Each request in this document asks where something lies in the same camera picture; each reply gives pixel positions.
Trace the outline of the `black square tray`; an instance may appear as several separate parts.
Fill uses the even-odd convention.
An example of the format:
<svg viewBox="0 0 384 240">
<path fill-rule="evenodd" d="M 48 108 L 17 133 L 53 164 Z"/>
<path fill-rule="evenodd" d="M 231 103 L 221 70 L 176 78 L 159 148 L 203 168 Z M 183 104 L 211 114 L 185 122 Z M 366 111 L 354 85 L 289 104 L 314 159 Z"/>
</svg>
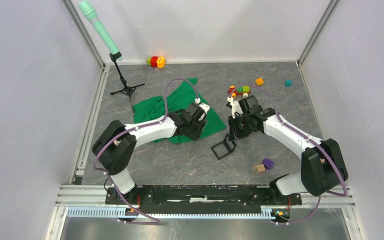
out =
<svg viewBox="0 0 384 240">
<path fill-rule="evenodd" d="M 237 144 L 234 140 L 231 140 L 230 134 L 227 133 L 223 139 L 223 144 L 228 154 L 231 154 L 235 151 Z"/>
<path fill-rule="evenodd" d="M 228 154 L 228 151 L 226 150 L 223 141 L 211 146 L 210 149 L 217 160 L 221 160 L 232 154 Z"/>
</svg>

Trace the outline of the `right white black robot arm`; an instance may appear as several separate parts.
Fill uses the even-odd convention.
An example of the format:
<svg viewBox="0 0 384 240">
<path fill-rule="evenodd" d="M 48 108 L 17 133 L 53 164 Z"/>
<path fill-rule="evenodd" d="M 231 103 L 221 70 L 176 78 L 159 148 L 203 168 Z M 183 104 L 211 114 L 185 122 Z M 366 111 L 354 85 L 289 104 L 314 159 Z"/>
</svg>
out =
<svg viewBox="0 0 384 240">
<path fill-rule="evenodd" d="M 240 140 L 253 132 L 272 137 L 300 158 L 300 171 L 270 182 L 269 199 L 282 204 L 295 193 L 324 193 L 345 197 L 348 172 L 339 144 L 332 138 L 322 140 L 288 122 L 273 108 L 262 108 L 255 96 L 241 100 L 227 98 L 231 115 L 228 117 L 229 140 Z M 342 192 L 332 190 L 342 186 Z"/>
</svg>

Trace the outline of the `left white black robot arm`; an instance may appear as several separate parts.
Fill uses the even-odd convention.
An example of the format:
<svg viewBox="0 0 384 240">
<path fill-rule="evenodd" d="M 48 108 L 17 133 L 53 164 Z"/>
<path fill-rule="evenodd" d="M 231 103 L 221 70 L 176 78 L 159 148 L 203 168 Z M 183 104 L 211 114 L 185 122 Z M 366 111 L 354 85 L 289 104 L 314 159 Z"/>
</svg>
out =
<svg viewBox="0 0 384 240">
<path fill-rule="evenodd" d="M 134 150 L 156 140 L 177 136 L 198 141 L 210 108 L 206 103 L 193 102 L 186 109 L 169 112 L 154 120 L 137 124 L 114 120 L 107 126 L 92 146 L 92 152 L 96 162 L 102 165 L 101 170 L 118 189 L 120 200 L 131 204 L 137 198 L 136 184 L 127 169 Z"/>
</svg>

